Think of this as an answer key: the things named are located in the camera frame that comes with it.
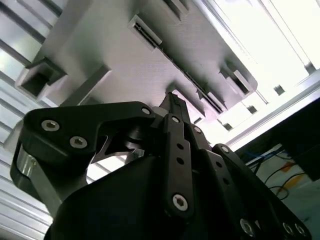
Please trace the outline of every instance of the mounting hole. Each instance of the mounting hole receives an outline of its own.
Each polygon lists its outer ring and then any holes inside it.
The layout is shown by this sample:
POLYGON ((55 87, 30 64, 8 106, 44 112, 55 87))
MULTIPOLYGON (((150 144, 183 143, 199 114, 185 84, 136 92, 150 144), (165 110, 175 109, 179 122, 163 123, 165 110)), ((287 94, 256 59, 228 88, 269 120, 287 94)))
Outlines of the mounting hole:
POLYGON ((219 168, 222 168, 222 164, 218 161, 215 162, 215 164, 219 167, 219 168))
POLYGON ((223 180, 223 182, 224 182, 225 184, 227 184, 227 185, 229 185, 229 184, 230 184, 230 182, 228 181, 228 179, 223 178, 222 180, 223 180))
POLYGON ((177 158, 176 158, 176 161, 177 161, 179 164, 181 164, 181 165, 185 164, 185 161, 184 161, 182 158, 180 158, 180 157, 177 157, 177 158))
POLYGON ((176 146, 181 150, 185 149, 184 146, 182 146, 180 143, 178 143, 176 146))

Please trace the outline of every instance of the bright light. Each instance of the bright light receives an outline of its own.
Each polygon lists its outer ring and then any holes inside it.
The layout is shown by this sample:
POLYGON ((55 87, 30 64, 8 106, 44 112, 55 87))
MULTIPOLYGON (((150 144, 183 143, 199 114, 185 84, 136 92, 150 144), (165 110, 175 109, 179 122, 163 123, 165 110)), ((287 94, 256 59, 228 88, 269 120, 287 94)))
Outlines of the bright light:
POLYGON ((105 172, 95 164, 90 164, 86 173, 86 175, 93 180, 98 180, 107 174, 107 172, 105 172))
POLYGON ((228 111, 222 113, 218 119, 223 125, 229 124, 231 127, 235 128, 243 121, 250 118, 251 115, 252 114, 246 106, 242 102, 239 102, 228 111))
POLYGON ((256 92, 253 92, 248 97, 242 100, 242 103, 248 108, 253 106, 257 111, 264 108, 266 103, 259 97, 256 92))
POLYGON ((209 3, 256 63, 246 67, 268 102, 277 99, 274 87, 281 85, 286 90, 308 76, 305 64, 258 0, 209 0, 209 3))
POLYGON ((320 68, 320 7, 316 0, 271 0, 316 69, 320 68))
POLYGON ((116 156, 112 156, 109 158, 106 158, 104 160, 99 161, 99 164, 105 167, 106 169, 110 170, 111 172, 123 167, 125 163, 121 161, 116 156))

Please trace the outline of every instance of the bolt head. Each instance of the bolt head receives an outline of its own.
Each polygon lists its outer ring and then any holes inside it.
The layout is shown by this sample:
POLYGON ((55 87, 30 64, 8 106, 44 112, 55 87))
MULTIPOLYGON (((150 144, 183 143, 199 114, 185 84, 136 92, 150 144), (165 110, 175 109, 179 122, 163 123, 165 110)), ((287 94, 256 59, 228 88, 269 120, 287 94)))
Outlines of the bolt head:
POLYGON ((197 126, 194 126, 193 128, 194 128, 194 130, 195 130, 198 134, 200 134, 200 133, 201 133, 201 129, 200 129, 200 128, 198 128, 197 126))
POLYGON ((222 149, 222 151, 224 151, 225 153, 228 153, 228 152, 229 152, 229 149, 226 148, 225 146, 222 146, 221 149, 222 149))
POLYGON ((70 139, 70 145, 75 149, 84 149, 88 145, 88 143, 87 140, 85 140, 81 136, 73 136, 70 139))
POLYGON ((144 112, 145 114, 151 114, 151 111, 145 107, 142 108, 142 112, 144 112))
POLYGON ((56 121, 53 121, 53 120, 44 120, 41 123, 41 127, 43 128, 43 130, 45 130, 47 132, 55 132, 60 129, 60 125, 56 121))
POLYGON ((282 224, 282 226, 283 226, 283 228, 284 228, 284 230, 288 233, 288 234, 290 234, 290 235, 295 235, 295 233, 294 233, 294 231, 293 231, 293 229, 291 228, 291 226, 289 225, 289 224, 287 224, 287 223, 283 223, 282 224))
POLYGON ((242 230, 248 234, 250 237, 254 237, 255 236, 255 231, 254 228, 252 227, 252 225, 250 224, 250 222, 246 219, 241 219, 240 220, 240 225, 242 230))
POLYGON ((172 120, 175 121, 176 123, 179 123, 179 122, 180 122, 180 120, 179 120, 177 117, 175 117, 175 116, 172 117, 172 120))
POLYGON ((301 235, 303 235, 303 236, 307 236, 307 233, 306 233, 306 231, 300 226, 300 225, 298 225, 298 224, 294 224, 294 226, 295 226, 295 228, 298 230, 298 232, 301 234, 301 235))
POLYGON ((180 194, 176 194, 172 198, 173 205, 180 211, 185 212, 188 210, 187 200, 180 194))

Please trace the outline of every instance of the black cable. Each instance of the black cable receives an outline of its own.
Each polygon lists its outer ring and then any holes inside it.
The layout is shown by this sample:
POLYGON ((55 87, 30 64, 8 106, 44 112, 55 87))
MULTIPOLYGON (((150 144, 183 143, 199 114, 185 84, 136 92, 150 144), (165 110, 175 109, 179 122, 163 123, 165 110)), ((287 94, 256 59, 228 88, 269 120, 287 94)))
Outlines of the black cable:
POLYGON ((279 171, 281 171, 281 170, 283 170, 283 169, 292 167, 292 166, 294 166, 294 165, 297 165, 297 164, 296 164, 296 163, 292 163, 292 164, 290 164, 290 165, 286 165, 286 166, 283 166, 283 167, 275 170, 273 173, 271 173, 271 174, 266 178, 266 180, 264 181, 264 184, 266 184, 267 181, 268 181, 273 175, 275 175, 277 172, 279 172, 279 171))
POLYGON ((284 186, 272 186, 272 187, 269 187, 269 189, 275 189, 275 188, 278 188, 278 189, 283 189, 285 192, 286 192, 286 195, 283 197, 283 198, 279 198, 280 200, 284 200, 286 199, 287 197, 289 197, 289 190, 286 189, 284 186))
POLYGON ((296 177, 296 176, 299 176, 299 175, 304 175, 304 174, 306 174, 306 173, 305 173, 305 172, 301 172, 301 173, 293 174, 291 177, 289 177, 289 178, 284 182, 284 184, 282 184, 282 187, 284 187, 284 186, 287 184, 287 182, 289 182, 292 178, 294 178, 294 177, 296 177))
POLYGON ((292 157, 284 157, 284 156, 279 156, 279 153, 278 154, 275 154, 274 156, 280 158, 280 159, 284 159, 284 160, 293 160, 292 157))

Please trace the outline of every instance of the cable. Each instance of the cable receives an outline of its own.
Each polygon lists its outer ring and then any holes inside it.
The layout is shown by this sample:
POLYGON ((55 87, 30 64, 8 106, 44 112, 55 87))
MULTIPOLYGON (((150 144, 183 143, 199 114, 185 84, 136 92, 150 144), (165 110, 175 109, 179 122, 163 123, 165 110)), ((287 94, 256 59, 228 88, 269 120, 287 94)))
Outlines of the cable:
POLYGON ((272 187, 269 187, 269 189, 275 189, 275 188, 279 188, 279 189, 283 189, 285 192, 286 192, 286 195, 283 197, 283 198, 279 198, 280 200, 284 200, 286 199, 287 197, 289 197, 289 190, 286 189, 284 186, 272 186, 272 187))
POLYGON ((254 157, 254 158, 262 158, 262 159, 266 159, 266 158, 269 158, 269 157, 273 156, 272 152, 270 152, 270 153, 268 153, 266 155, 260 155, 260 154, 255 154, 255 153, 246 151, 245 154, 247 154, 247 155, 249 155, 251 157, 254 157))
POLYGON ((296 163, 292 163, 292 164, 290 164, 290 165, 286 165, 286 166, 283 166, 283 167, 275 170, 273 173, 271 173, 271 174, 266 178, 266 180, 264 181, 264 184, 266 184, 267 181, 268 181, 273 175, 275 175, 277 172, 279 172, 279 171, 281 171, 281 170, 283 170, 283 169, 292 167, 292 166, 294 166, 294 165, 297 165, 297 164, 296 164, 296 163))
POLYGON ((284 156, 279 156, 279 153, 278 154, 275 154, 274 156, 280 158, 280 159, 284 159, 284 160, 293 160, 292 157, 284 157, 284 156))
POLYGON ((294 178, 294 177, 296 177, 296 176, 299 176, 299 175, 304 175, 304 174, 306 174, 306 173, 305 173, 305 172, 301 172, 301 173, 293 174, 291 177, 289 177, 289 178, 284 182, 284 184, 282 184, 282 187, 284 187, 284 186, 287 184, 287 182, 289 182, 292 178, 294 178))

